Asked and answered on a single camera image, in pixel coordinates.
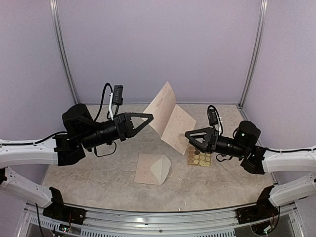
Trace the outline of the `brown round sticker sheet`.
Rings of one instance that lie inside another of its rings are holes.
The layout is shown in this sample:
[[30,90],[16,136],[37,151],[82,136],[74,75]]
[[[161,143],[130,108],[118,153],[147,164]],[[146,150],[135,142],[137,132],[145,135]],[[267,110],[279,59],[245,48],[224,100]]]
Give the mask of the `brown round sticker sheet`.
[[210,167],[211,159],[211,154],[202,153],[192,145],[187,147],[187,165]]

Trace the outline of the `pink envelope with flap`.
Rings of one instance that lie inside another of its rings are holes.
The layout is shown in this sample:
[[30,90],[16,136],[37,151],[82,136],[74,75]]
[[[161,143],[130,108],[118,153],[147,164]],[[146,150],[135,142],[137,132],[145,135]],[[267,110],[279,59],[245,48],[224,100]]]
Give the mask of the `pink envelope with flap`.
[[166,155],[139,154],[134,183],[162,185],[171,168]]

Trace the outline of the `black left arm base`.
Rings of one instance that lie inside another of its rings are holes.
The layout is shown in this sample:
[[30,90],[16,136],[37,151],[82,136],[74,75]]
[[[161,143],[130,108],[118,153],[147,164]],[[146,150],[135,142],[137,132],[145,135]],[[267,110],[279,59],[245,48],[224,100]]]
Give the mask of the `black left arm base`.
[[52,194],[52,203],[43,209],[43,216],[68,222],[69,224],[83,225],[86,210],[83,208],[65,205],[61,192],[58,189],[49,187],[49,190]]

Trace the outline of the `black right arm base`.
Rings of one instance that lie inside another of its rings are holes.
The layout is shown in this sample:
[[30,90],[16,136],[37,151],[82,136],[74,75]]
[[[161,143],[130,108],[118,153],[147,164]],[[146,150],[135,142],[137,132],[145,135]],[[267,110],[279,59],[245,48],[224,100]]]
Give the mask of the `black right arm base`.
[[237,220],[239,224],[246,224],[263,219],[267,219],[279,215],[277,206],[274,206],[270,201],[270,192],[274,186],[266,187],[259,195],[256,203],[249,207],[242,207],[236,210]]

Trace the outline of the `aluminium frame post right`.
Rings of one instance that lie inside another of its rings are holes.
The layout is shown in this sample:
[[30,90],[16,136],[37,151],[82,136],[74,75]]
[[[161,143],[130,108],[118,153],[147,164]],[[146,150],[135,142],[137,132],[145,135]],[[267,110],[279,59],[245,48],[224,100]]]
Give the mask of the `aluminium frame post right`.
[[259,57],[262,37],[264,34],[264,26],[265,26],[265,21],[266,21],[268,2],[269,2],[268,0],[261,0],[260,2],[261,4],[260,4],[260,11],[259,11],[259,19],[258,19],[258,24],[257,24],[256,34],[255,34],[254,46],[252,49],[252,54],[251,54],[251,59],[250,59],[250,65],[247,71],[246,81],[245,81],[242,95],[239,101],[239,107],[241,109],[243,109],[243,107],[245,106],[247,96],[250,91],[253,75],[255,72],[257,60]]

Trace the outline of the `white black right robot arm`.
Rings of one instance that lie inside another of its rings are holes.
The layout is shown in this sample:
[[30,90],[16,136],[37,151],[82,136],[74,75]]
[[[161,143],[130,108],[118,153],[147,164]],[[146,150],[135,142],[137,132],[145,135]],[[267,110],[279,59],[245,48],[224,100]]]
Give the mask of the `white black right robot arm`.
[[302,171],[307,174],[283,185],[265,188],[258,203],[278,207],[316,193],[316,148],[271,149],[256,143],[261,131],[250,121],[240,122],[234,138],[220,135],[213,127],[185,132],[189,143],[203,153],[217,153],[238,158],[250,174]]

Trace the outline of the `aluminium front rail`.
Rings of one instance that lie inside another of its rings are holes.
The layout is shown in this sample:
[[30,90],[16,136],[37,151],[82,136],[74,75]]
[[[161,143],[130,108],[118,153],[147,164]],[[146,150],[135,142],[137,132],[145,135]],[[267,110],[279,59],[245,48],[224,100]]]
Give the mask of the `aluminium front rail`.
[[238,210],[254,206],[237,205],[194,211],[145,212],[88,207],[83,223],[71,224],[68,232],[61,229],[66,222],[45,217],[42,208],[27,203],[14,236],[16,237],[255,237],[254,230],[267,219],[239,223]]

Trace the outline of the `aluminium frame post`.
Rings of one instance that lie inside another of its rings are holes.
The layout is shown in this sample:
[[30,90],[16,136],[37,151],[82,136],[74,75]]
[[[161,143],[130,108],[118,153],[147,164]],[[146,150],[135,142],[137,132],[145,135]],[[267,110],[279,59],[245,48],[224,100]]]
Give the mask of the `aluminium frame post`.
[[74,104],[78,104],[80,100],[79,100],[79,96],[78,96],[78,92],[75,86],[74,79],[72,77],[70,64],[69,64],[69,60],[68,60],[67,52],[65,48],[65,43],[63,40],[62,27],[61,27],[61,22],[60,22],[60,17],[59,17],[58,1],[50,0],[49,6],[50,6],[50,11],[51,11],[51,17],[52,17],[52,23],[53,23],[53,27],[55,31],[56,41],[57,41],[57,47],[60,54],[60,59],[63,66],[64,73],[65,73],[66,81],[67,81]]
[[265,26],[265,21],[266,21],[268,2],[269,2],[268,0],[261,0],[260,2],[261,4],[260,4],[260,11],[259,11],[259,19],[258,19],[258,24],[257,24],[256,34],[255,34],[254,46],[252,49],[252,54],[251,54],[251,59],[250,59],[250,65],[247,71],[246,81],[245,81],[242,95],[239,101],[239,107],[241,109],[243,109],[243,107],[245,106],[247,96],[250,91],[253,75],[255,72],[257,60],[259,57],[262,37],[264,34],[264,26]]

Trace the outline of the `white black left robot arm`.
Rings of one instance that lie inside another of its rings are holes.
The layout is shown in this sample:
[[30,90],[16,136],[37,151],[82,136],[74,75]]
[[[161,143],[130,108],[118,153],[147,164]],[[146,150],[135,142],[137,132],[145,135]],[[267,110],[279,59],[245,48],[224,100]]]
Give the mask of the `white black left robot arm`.
[[85,158],[85,152],[116,140],[137,135],[154,119],[151,114],[121,113],[97,122],[85,104],[77,104],[62,115],[65,131],[29,142],[0,142],[0,188],[26,198],[43,208],[64,206],[61,192],[41,186],[13,171],[12,166],[46,164],[68,166]]

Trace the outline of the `aluminium frame post left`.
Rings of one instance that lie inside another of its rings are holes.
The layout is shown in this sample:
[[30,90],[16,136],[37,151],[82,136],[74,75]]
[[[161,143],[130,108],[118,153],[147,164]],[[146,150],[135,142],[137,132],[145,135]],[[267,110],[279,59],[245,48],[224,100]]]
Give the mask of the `aluminium frame post left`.
[[53,27],[55,31],[56,41],[57,41],[57,47],[60,54],[60,59],[63,66],[64,73],[65,73],[66,81],[67,81],[74,104],[78,104],[80,100],[79,100],[79,96],[78,96],[78,92],[75,86],[74,79],[72,77],[70,64],[69,64],[69,60],[68,60],[67,52],[65,48],[65,43],[63,40],[62,27],[61,27],[61,22],[60,22],[60,17],[59,17],[58,1],[50,0],[49,6],[50,6],[50,11],[51,11],[51,17],[52,17],[52,23],[53,23]]

